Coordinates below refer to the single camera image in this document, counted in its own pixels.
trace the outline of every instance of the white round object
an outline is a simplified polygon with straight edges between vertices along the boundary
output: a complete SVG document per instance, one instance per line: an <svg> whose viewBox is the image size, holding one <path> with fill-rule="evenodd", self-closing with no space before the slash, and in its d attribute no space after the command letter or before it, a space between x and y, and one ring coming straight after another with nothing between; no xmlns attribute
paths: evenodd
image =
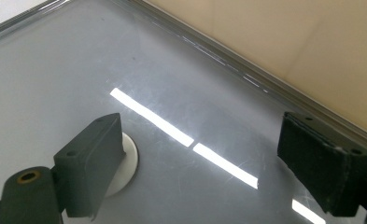
<svg viewBox="0 0 367 224"><path fill-rule="evenodd" d="M122 134L122 147L125 151L125 158L121 161L113 179L110 182L105 197L122 190L132 179L137 168L138 153L133 139L126 133Z"/></svg>

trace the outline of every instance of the tan panel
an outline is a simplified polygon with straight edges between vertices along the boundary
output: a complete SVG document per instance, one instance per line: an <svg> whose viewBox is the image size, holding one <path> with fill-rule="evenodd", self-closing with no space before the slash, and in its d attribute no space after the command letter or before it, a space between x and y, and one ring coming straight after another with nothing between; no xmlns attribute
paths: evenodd
<svg viewBox="0 0 367 224"><path fill-rule="evenodd" d="M367 0L148 0L367 130Z"/></svg>

